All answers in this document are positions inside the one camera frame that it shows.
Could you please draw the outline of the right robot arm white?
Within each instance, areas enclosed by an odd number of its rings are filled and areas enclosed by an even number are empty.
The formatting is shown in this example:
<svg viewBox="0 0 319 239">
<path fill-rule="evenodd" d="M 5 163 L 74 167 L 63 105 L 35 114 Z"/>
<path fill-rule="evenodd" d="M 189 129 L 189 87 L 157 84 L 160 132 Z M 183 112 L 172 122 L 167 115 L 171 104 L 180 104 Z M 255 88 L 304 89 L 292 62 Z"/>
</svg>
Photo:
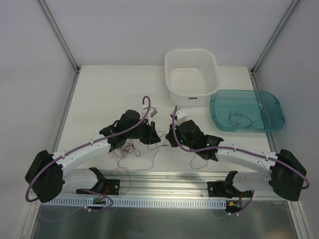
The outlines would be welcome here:
<svg viewBox="0 0 319 239">
<path fill-rule="evenodd" d="M 195 153 L 204 160 L 227 162 L 251 172 L 230 171 L 223 181 L 209 182 L 212 197 L 250 197 L 254 191 L 274 192 L 288 201 L 298 201 L 310 182 L 307 171 L 288 150 L 279 153 L 240 148 L 220 137 L 204 134 L 192 120 L 171 124 L 166 139 L 171 147 Z"/>
</svg>

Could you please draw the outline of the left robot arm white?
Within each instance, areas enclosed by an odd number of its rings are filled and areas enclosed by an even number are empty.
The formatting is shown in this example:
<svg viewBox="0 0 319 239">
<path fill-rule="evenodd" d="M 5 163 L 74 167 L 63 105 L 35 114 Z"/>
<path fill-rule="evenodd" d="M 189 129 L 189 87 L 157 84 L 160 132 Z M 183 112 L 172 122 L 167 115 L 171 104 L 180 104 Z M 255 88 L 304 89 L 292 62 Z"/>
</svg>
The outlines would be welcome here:
<svg viewBox="0 0 319 239">
<path fill-rule="evenodd" d="M 29 184 L 25 199 L 30 191 L 36 199 L 47 203 L 62 192 L 76 191 L 85 194 L 90 190 L 94 194 L 105 191 L 106 179 L 95 167 L 76 173 L 75 168 L 86 161 L 122 148 L 128 140 L 137 139 L 145 145 L 160 142 L 152 117 L 157 114 L 154 107 L 143 106 L 143 116 L 135 110 L 127 110 L 119 120 L 103 128 L 97 135 L 83 145 L 64 152 L 39 152 L 25 175 Z"/>
</svg>

